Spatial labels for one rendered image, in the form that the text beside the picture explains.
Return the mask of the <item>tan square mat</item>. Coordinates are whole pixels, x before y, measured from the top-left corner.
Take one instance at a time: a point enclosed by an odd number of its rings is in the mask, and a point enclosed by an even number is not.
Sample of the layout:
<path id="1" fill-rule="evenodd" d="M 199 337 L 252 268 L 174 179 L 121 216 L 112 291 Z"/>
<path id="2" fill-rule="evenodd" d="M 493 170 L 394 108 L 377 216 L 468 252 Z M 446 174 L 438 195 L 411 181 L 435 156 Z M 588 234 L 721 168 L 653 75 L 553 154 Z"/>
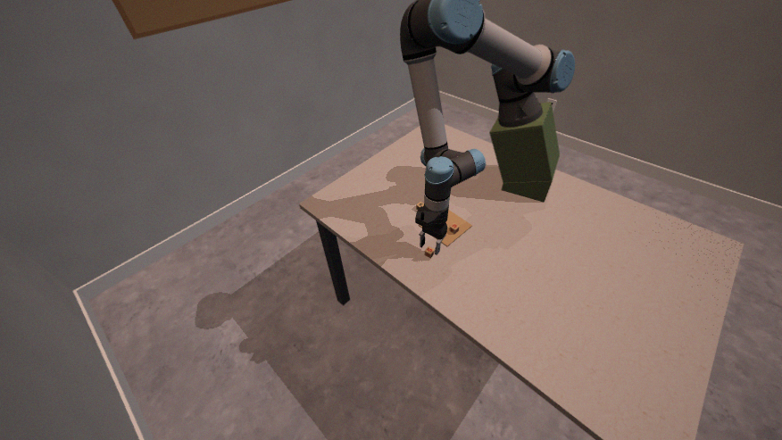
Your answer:
<path id="1" fill-rule="evenodd" d="M 454 234 L 451 231 L 449 231 L 449 228 L 450 228 L 450 226 L 453 223 L 455 223 L 458 226 L 460 226 L 459 227 L 459 231 L 456 234 Z M 455 213 L 451 212 L 450 210 L 448 210 L 448 217 L 447 217 L 446 225 L 447 225 L 447 233 L 446 233 L 445 238 L 441 242 L 441 243 L 443 243 L 446 246 L 449 246 L 453 241 L 455 241 L 464 232 L 466 232 L 469 228 L 472 227 L 472 225 L 469 224 L 469 222 L 467 222 L 466 220 L 462 219 L 461 217 L 459 217 Z"/>

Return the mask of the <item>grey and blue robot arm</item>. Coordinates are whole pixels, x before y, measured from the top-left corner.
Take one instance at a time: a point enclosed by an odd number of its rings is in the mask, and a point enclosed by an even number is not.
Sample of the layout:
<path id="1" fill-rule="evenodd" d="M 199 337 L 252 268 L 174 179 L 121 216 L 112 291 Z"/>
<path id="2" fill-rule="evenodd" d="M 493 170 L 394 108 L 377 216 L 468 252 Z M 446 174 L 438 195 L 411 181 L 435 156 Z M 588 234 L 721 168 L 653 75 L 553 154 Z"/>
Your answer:
<path id="1" fill-rule="evenodd" d="M 403 15 L 400 42 L 424 145 L 420 160 L 426 166 L 425 196 L 435 202 L 448 199 L 451 187 L 486 167 L 486 159 L 478 149 L 464 153 L 448 149 L 435 46 L 456 54 L 469 51 L 492 63 L 499 99 L 498 121 L 506 128 L 537 120 L 543 110 L 534 92 L 565 90 L 575 70 L 572 52 L 532 46 L 514 36 L 485 18 L 479 0 L 414 1 Z"/>

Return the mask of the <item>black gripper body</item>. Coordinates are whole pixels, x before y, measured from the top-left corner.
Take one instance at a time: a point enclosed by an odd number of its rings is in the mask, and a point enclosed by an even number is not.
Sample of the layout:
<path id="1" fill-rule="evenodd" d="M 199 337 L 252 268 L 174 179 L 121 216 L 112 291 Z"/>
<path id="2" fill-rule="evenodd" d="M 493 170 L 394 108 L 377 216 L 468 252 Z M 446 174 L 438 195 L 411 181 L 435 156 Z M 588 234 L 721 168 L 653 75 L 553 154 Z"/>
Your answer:
<path id="1" fill-rule="evenodd" d="M 424 206 L 417 210 L 415 223 L 422 226 L 422 231 L 437 239 L 443 239 L 447 233 L 448 199 L 442 202 L 429 200 L 424 194 Z"/>

